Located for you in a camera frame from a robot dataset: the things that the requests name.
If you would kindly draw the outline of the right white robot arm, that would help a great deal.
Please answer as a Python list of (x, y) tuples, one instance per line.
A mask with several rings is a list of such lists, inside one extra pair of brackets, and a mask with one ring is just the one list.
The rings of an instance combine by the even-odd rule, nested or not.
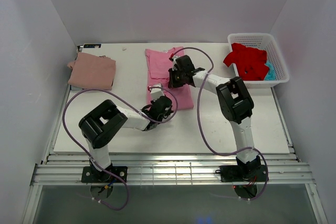
[(257, 179), (262, 168), (258, 152), (255, 150), (251, 131), (251, 116), (254, 102), (240, 77), (232, 79), (211, 74), (203, 68), (195, 68), (190, 57), (171, 55), (173, 67), (169, 69), (169, 88), (184, 85), (199, 88), (197, 96), (197, 122), (200, 123), (200, 99), (203, 90), (217, 95), (219, 107), (229, 121), (236, 143), (236, 165), (221, 166), (216, 173), (221, 181), (248, 181)]

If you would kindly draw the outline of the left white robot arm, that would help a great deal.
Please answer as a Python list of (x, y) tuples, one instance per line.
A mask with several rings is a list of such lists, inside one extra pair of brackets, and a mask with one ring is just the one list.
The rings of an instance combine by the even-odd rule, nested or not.
[(108, 144), (122, 128), (149, 131), (173, 113), (172, 101), (165, 95), (150, 102), (140, 112), (124, 109), (105, 100), (79, 122), (83, 137), (89, 145), (94, 177), (105, 182), (111, 177)]

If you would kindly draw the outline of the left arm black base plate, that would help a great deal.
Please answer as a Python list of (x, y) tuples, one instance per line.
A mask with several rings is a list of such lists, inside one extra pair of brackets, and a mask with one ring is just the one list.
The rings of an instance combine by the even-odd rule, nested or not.
[[(127, 181), (128, 167), (127, 166), (113, 166), (110, 165), (106, 168), (110, 173), (119, 176), (125, 182)], [(94, 166), (85, 166), (82, 170), (81, 182), (82, 183), (110, 183), (117, 179), (104, 171), (97, 170)]]

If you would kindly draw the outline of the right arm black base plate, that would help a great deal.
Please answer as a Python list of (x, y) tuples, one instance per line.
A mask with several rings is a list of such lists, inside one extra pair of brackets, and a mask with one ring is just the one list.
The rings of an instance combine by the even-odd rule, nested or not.
[(215, 174), (222, 182), (265, 182), (268, 180), (267, 166), (261, 164), (260, 156), (246, 164), (236, 158), (236, 165), (222, 165)]

